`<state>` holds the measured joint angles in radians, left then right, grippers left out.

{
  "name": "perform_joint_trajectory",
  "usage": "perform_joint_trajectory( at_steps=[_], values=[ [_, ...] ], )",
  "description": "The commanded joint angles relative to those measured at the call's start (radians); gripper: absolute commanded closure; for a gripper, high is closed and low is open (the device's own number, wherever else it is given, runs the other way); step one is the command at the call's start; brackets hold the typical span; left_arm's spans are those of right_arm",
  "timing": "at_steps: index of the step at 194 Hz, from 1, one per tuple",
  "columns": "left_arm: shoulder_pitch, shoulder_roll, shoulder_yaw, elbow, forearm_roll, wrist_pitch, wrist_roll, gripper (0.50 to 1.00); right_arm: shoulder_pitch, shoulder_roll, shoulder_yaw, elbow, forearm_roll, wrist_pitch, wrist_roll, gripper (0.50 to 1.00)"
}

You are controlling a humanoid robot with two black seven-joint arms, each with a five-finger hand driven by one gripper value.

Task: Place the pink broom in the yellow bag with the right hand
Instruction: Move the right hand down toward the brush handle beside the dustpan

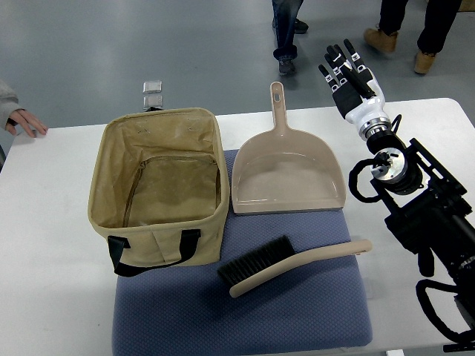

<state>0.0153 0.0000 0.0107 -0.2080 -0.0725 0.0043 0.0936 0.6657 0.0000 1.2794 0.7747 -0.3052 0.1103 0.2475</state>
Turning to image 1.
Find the bystander bare hand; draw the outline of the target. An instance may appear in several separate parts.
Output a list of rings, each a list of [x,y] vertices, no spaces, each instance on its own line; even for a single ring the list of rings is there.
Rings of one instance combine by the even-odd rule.
[[[37,134],[44,136],[48,132],[48,127],[41,120],[24,109],[15,110],[8,116],[5,130],[15,136],[17,126],[20,126],[32,138],[36,138]]]

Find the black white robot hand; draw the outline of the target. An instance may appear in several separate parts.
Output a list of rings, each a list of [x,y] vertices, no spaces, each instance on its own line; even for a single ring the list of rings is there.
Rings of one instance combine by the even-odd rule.
[[[384,111],[385,97],[371,69],[349,39],[327,47],[325,65],[318,69],[332,92],[338,112],[367,141],[373,134],[391,129]]]

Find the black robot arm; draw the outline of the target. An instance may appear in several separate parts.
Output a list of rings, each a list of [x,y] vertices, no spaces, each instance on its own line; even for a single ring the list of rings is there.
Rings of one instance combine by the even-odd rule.
[[[417,140],[405,145],[396,132],[400,116],[365,120],[357,127],[373,157],[349,174],[352,195],[364,203],[382,201],[385,224],[418,257],[423,276],[416,284],[422,311],[451,340],[445,352],[474,350],[474,227],[463,185]],[[437,315],[427,290],[452,293],[470,329],[451,330]]]

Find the grey sleeve forearm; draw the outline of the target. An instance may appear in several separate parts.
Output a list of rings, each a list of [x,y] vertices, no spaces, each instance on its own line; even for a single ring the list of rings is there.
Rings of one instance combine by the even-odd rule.
[[[1,127],[3,129],[7,130],[10,115],[21,108],[16,92],[6,82],[0,80]]]

